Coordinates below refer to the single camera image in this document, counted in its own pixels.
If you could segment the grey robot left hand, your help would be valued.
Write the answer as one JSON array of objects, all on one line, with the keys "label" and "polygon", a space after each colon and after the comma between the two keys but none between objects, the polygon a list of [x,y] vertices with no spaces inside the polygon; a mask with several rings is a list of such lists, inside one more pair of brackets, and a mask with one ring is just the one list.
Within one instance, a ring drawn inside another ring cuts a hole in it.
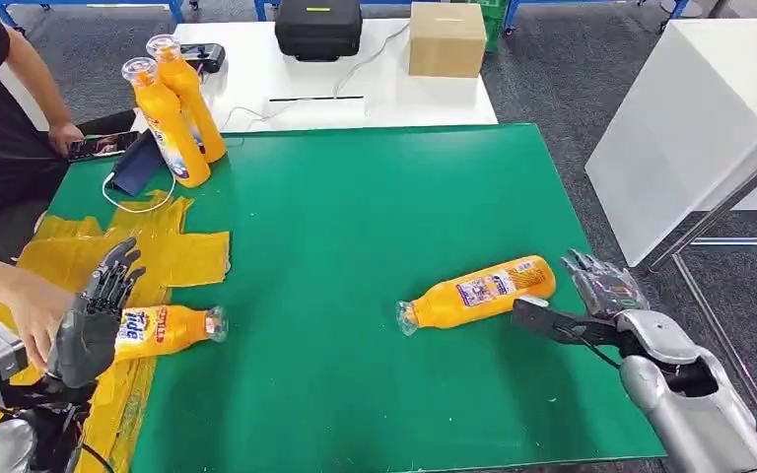
[{"label": "grey robot left hand", "polygon": [[69,388],[97,380],[112,364],[122,311],[146,268],[135,268],[141,255],[137,239],[113,246],[90,273],[60,319],[45,373]]}]

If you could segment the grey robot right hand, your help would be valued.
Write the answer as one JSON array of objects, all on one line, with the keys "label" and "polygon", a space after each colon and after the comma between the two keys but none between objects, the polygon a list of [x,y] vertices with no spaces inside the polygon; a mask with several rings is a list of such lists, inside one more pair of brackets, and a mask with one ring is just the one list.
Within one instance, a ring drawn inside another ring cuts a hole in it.
[{"label": "grey robot right hand", "polygon": [[616,316],[626,309],[648,309],[649,303],[631,274],[594,256],[569,249],[561,258],[586,309],[563,312],[529,296],[514,300],[511,323],[564,345],[619,346]]}]

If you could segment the person's right hand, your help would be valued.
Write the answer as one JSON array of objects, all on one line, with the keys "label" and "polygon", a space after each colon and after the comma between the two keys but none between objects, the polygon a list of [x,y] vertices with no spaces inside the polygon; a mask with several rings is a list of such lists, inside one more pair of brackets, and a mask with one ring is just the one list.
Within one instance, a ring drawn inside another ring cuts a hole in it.
[{"label": "person's right hand", "polygon": [[31,362],[41,371],[46,370],[61,318],[74,300],[74,293],[34,273],[22,272],[9,286],[6,305]]}]

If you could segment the person's left hand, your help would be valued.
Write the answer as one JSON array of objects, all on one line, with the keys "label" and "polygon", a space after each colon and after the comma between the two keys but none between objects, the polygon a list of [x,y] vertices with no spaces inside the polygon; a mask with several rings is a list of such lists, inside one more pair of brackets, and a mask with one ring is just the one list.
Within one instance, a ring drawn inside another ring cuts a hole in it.
[{"label": "person's left hand", "polygon": [[72,122],[55,123],[49,125],[48,142],[63,158],[67,158],[73,143],[82,142],[84,133]]}]

